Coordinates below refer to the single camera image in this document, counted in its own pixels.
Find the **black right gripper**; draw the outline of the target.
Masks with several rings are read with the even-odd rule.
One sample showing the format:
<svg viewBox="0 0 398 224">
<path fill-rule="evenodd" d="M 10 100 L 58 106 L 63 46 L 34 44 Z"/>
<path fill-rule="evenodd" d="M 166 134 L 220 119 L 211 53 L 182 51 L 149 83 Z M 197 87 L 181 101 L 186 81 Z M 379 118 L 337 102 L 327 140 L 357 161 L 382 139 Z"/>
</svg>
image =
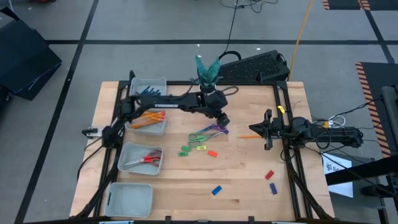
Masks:
<svg viewBox="0 0 398 224">
<path fill-rule="evenodd" d="M 292 139 L 292 121 L 284 123 L 282 118 L 274 118 L 272 121 L 272 135 L 269 132 L 271 124 L 272 110 L 267 109 L 264 113 L 264 120 L 257 124 L 249 125 L 249 129 L 265 139 L 264 149 L 269 151 L 273 147 L 272 139 Z"/>
</svg>

